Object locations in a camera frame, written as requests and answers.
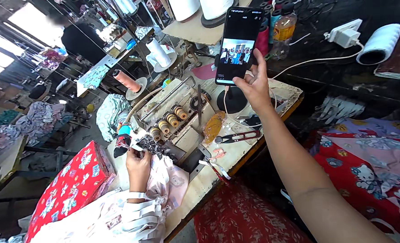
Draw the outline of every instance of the hello kitty print fabric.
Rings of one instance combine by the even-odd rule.
[[[25,243],[30,242],[43,225],[69,216],[106,193],[115,177],[111,163],[106,161],[104,150],[95,141],[73,157],[38,201]]]
[[[314,156],[349,204],[400,233],[400,139],[369,130],[322,134]],[[391,230],[373,223],[385,233]]]

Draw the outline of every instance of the printed fabric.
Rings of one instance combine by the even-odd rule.
[[[344,199],[389,234],[394,233],[391,229],[400,234],[400,139],[396,135],[379,136],[374,129],[326,133],[314,156]]]
[[[115,177],[104,149],[89,142],[48,185],[30,220],[25,243],[43,225],[59,221],[106,193]]]
[[[310,243],[279,210],[242,182],[223,186],[194,217],[198,243]]]
[[[168,156],[154,155],[146,193],[116,189],[68,217],[49,223],[31,243],[151,242],[164,240],[165,218],[177,208],[188,188],[189,174]],[[128,203],[129,198],[144,198]]]
[[[111,142],[116,133],[112,126],[117,127],[119,122],[124,122],[131,110],[127,99],[118,94],[109,94],[96,112],[96,124],[105,141]]]

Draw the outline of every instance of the light blue fabric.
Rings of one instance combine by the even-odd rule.
[[[111,142],[113,140],[112,134],[116,131],[111,129],[111,125],[117,127],[120,120],[125,120],[129,110],[131,110],[131,105],[124,96],[109,94],[105,98],[96,112],[96,124],[105,141]]]

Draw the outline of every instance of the smartphone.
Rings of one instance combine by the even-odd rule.
[[[236,86],[233,78],[245,76],[248,61],[253,56],[263,12],[261,8],[250,7],[228,9],[216,70],[216,84]]]

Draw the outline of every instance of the woman's hand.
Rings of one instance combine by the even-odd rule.
[[[253,51],[255,58],[257,58],[258,67],[253,65],[251,72],[257,76],[252,84],[253,77],[246,74],[244,79],[234,77],[233,82],[237,85],[245,94],[248,102],[251,104],[253,110],[259,114],[265,110],[273,109],[272,103],[269,96],[269,83],[266,74],[266,61],[264,60],[260,51],[256,48]]]
[[[133,148],[127,151],[127,170],[129,174],[129,191],[146,192],[147,181],[150,174],[151,155],[144,152],[144,158],[138,157],[140,152]]]

